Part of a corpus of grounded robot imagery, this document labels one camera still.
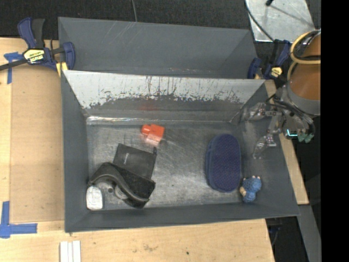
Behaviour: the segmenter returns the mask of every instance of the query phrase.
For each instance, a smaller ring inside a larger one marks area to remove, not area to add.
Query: blue tape
[[[23,58],[23,56],[18,52],[5,53],[4,57],[9,63],[13,60],[21,60]],[[9,68],[7,72],[7,84],[10,83],[12,83],[12,68]]]
[[[2,203],[0,238],[8,239],[15,234],[37,233],[37,223],[9,224],[10,201]]]

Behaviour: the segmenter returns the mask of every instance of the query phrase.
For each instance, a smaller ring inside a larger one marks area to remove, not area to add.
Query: orange object
[[[147,138],[154,140],[154,141],[161,141],[161,139],[164,136],[165,127],[151,124],[151,125],[143,125],[141,132],[143,135],[145,135]]]

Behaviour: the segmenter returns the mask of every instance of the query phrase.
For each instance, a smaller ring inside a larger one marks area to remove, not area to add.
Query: dark floor
[[[244,0],[134,0],[138,22],[250,29]],[[315,28],[321,28],[321,0],[306,0]],[[0,36],[18,37],[17,23],[25,17],[45,18],[43,37],[58,39],[59,16],[135,21],[131,0],[0,0]],[[260,58],[272,44],[255,43]],[[310,203],[321,234],[320,118],[316,135],[305,144],[293,140]],[[276,262],[307,261],[296,218],[268,220]]]

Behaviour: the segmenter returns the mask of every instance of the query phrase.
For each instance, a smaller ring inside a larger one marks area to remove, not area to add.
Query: gray tray
[[[269,121],[240,120],[242,108],[267,98],[262,80],[65,71],[62,98],[66,231],[299,214],[281,147],[266,151],[262,159],[252,158]],[[88,210],[88,179],[101,163],[113,160],[118,143],[152,151],[140,134],[149,123],[166,128],[149,202],[134,209],[105,191],[105,210]],[[238,139],[243,177],[261,177],[262,189],[253,203],[243,203],[237,190],[220,193],[207,185],[206,148],[221,133]]]

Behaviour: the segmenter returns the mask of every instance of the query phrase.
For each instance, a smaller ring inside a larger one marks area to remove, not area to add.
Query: white object
[[[102,191],[96,186],[90,186],[86,191],[86,204],[90,210],[101,210],[103,208]]]
[[[80,241],[66,242],[59,244],[60,262],[81,262]]]

